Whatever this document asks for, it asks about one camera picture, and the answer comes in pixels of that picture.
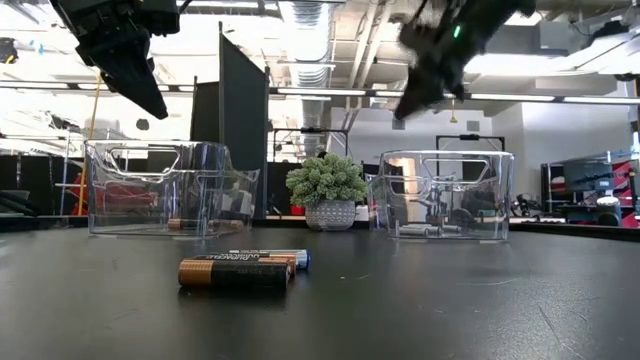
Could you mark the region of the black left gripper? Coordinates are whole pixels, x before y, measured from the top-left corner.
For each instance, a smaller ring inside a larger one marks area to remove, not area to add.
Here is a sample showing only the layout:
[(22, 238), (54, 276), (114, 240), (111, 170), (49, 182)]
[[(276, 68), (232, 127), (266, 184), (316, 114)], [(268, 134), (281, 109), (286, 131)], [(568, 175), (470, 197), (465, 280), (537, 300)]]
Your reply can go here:
[(50, 0), (77, 39), (76, 52), (100, 69), (102, 82), (157, 119), (167, 107), (148, 57), (150, 35), (141, 23), (141, 0)]

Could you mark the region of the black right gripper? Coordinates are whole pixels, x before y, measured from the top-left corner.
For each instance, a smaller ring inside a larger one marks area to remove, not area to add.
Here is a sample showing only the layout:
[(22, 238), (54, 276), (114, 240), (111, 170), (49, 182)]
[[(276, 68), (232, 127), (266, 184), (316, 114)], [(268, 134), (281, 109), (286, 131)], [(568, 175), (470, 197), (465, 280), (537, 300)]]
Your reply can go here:
[(414, 53), (415, 62), (408, 68), (406, 87), (394, 111), (397, 120), (440, 102), (445, 92), (462, 100), (464, 68), (489, 42), (489, 0), (447, 0), (435, 27), (420, 21), (428, 2), (422, 0), (398, 35), (398, 42)]

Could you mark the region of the clear plastic bin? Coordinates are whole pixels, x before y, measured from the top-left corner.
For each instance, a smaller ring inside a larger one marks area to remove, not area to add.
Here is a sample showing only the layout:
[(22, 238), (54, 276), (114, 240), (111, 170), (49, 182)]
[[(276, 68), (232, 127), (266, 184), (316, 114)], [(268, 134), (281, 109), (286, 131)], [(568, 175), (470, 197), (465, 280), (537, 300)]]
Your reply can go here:
[[(502, 242), (508, 237), (514, 156), (502, 151), (398, 150), (369, 181), (376, 226), (394, 240)], [(426, 238), (398, 237), (425, 226)], [(442, 225), (464, 229), (441, 234)]]
[(85, 159), (93, 234), (213, 238), (251, 228), (260, 171), (234, 168), (223, 144), (91, 140)]

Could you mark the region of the long ceiling light bar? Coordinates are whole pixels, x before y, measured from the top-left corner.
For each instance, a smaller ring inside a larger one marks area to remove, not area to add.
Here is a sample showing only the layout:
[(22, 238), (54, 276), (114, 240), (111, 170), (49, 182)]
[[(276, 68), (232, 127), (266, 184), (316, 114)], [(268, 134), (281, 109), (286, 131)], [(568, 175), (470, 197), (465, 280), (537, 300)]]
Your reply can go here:
[[(320, 97), (369, 97), (369, 98), (400, 98), (402, 91), (376, 89), (341, 89), (341, 88), (291, 88), (271, 87), (271, 95), (320, 96)], [(530, 103), (563, 103), (585, 105), (610, 106), (640, 106), (640, 97), (610, 97), (610, 96), (559, 96), (559, 95), (528, 95), (528, 94), (496, 94), (496, 93), (465, 93), (464, 100), (496, 101), (496, 102), (530, 102)]]

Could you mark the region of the black divider panel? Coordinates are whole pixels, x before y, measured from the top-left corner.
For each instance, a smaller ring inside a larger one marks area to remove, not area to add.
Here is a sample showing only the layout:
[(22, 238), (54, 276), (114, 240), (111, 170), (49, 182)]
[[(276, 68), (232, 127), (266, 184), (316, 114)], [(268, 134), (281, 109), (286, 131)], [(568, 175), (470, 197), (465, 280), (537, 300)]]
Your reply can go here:
[(236, 170), (258, 170), (254, 217), (267, 205), (268, 72), (255, 65), (218, 26), (214, 82), (194, 83), (190, 138), (225, 145)]

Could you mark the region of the red black equipment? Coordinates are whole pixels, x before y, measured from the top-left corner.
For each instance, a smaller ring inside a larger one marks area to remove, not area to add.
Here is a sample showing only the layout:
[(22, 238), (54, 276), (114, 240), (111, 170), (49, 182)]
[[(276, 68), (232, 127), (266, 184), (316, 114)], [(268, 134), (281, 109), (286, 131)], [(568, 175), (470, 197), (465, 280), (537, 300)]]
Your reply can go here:
[[(75, 198), (71, 210), (72, 215), (86, 215), (88, 213), (89, 193), (84, 190), (83, 196), (80, 196), (80, 185), (81, 174), (78, 173), (73, 186), (67, 188), (67, 192)], [(105, 213), (142, 214), (155, 204), (156, 195), (136, 185), (108, 183), (105, 188), (96, 189), (96, 200)]]

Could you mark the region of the black low partition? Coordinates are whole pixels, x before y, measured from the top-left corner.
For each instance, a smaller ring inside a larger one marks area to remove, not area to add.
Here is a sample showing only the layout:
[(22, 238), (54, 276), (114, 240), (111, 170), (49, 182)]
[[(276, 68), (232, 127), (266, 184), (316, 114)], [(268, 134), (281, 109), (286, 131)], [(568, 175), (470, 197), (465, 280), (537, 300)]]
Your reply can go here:
[(63, 172), (63, 157), (0, 155), (0, 190), (28, 191), (45, 215), (59, 215)]

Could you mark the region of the green succulent in grey pot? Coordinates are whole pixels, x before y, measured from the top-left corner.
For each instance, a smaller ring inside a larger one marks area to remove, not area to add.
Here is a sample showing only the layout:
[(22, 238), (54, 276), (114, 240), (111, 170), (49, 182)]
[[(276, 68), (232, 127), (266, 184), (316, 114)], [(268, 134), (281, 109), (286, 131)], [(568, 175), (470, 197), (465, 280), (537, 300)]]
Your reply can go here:
[(290, 203), (304, 209), (307, 226), (316, 231), (350, 229), (367, 192), (362, 166), (334, 153), (307, 158), (287, 173), (286, 187)]

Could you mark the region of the grey equipment shelf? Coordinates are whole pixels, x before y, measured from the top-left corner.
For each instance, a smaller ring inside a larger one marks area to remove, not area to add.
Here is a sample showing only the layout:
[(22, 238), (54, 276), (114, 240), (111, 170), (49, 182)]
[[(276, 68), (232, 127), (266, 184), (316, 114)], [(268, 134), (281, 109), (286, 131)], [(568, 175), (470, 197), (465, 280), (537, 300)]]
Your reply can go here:
[(605, 151), (540, 167), (542, 210), (567, 224), (598, 225), (596, 201), (613, 196), (621, 225), (640, 228), (640, 151)]

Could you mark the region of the white topped round stool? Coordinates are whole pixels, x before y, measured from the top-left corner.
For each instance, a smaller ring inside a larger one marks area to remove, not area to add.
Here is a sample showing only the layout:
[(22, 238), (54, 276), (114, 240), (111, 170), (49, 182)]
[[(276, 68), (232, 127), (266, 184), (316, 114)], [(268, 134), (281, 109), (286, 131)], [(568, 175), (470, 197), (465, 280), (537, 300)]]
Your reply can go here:
[(600, 197), (596, 201), (597, 224), (618, 227), (621, 225), (621, 205), (613, 196)]

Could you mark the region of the black stand frame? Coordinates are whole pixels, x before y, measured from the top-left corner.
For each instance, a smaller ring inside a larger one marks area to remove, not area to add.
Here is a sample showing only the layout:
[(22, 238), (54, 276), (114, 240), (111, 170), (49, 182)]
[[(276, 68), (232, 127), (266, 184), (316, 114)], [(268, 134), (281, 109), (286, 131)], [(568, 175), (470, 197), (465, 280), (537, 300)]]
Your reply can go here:
[(489, 143), (495, 151), (506, 151), (506, 139), (501, 136), (483, 136), (479, 134), (461, 134), (461, 135), (437, 135), (435, 137), (435, 148), (444, 150), (450, 140), (458, 141), (480, 141), (484, 140)]

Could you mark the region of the silver ventilation duct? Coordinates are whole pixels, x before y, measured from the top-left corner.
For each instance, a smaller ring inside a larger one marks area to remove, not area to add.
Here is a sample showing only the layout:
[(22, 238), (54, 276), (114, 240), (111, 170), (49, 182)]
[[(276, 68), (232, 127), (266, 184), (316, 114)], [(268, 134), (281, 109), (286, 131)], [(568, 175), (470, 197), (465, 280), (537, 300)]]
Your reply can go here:
[[(333, 5), (322, 2), (279, 1), (285, 25), (287, 53), (296, 63), (290, 67), (291, 84), (295, 88), (326, 88), (330, 68), (325, 63), (330, 55)], [(328, 100), (302, 100), (299, 128), (321, 128), (325, 102)], [(298, 153), (316, 157), (325, 149), (324, 134), (300, 133)]]

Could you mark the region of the black metal rack frame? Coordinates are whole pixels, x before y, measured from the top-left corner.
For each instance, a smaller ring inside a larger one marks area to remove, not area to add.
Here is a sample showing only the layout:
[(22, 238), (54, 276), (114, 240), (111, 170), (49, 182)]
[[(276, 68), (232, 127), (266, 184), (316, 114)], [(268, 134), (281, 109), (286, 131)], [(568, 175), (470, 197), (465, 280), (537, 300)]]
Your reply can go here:
[(331, 145), (342, 148), (351, 157), (347, 130), (320, 127), (274, 128), (269, 142), (269, 160), (273, 163), (298, 163), (316, 157), (321, 152), (331, 152)]

